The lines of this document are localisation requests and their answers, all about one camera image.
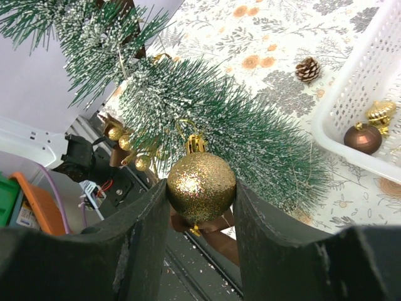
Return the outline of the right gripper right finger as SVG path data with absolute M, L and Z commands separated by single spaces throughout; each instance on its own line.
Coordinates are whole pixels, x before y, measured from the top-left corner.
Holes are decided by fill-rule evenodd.
M 308 226 L 239 182 L 234 219 L 245 300 L 399 300 L 400 227 Z

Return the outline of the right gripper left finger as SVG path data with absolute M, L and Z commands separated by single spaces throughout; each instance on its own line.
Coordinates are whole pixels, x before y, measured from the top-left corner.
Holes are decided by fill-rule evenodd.
M 157 300 L 169 223 L 166 182 L 80 234 L 1 230 L 2 300 Z

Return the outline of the small pine cone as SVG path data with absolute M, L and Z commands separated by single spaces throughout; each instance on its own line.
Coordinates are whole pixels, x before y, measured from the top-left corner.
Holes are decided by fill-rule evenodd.
M 316 80 L 321 73 L 321 66 L 316 59 L 309 56 L 295 67 L 295 75 L 298 80 L 310 83 Z

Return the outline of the white plastic basket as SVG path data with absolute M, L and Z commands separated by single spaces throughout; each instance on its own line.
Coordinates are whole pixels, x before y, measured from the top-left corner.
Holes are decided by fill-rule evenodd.
M 376 101 L 400 104 L 400 1 L 385 1 L 358 38 L 312 121 L 312 134 L 323 149 L 393 182 L 400 182 L 400 109 L 379 150 L 369 156 L 344 145 L 346 131 L 367 121 Z

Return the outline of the small green christmas tree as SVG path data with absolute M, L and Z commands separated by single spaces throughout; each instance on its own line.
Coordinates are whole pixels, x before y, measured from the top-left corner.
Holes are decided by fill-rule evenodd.
M 120 108 L 133 146 L 167 157 L 163 171 L 184 155 L 190 130 L 178 123 L 187 119 L 206 139 L 207 150 L 265 201 L 287 213 L 314 209 L 326 191 L 326 168 L 307 136 L 218 66 L 139 57 L 168 21 L 159 15 L 144 22 L 146 12 L 120 1 L 2 1 L 1 34 L 15 45 L 31 38 L 33 47 L 54 34 L 66 57 L 73 104 L 124 84 Z

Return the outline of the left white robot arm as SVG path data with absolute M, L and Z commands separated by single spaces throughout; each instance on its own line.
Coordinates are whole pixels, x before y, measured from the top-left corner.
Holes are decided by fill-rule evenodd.
M 67 175 L 74 182 L 90 177 L 93 146 L 85 138 L 57 134 L 1 117 L 1 151 Z

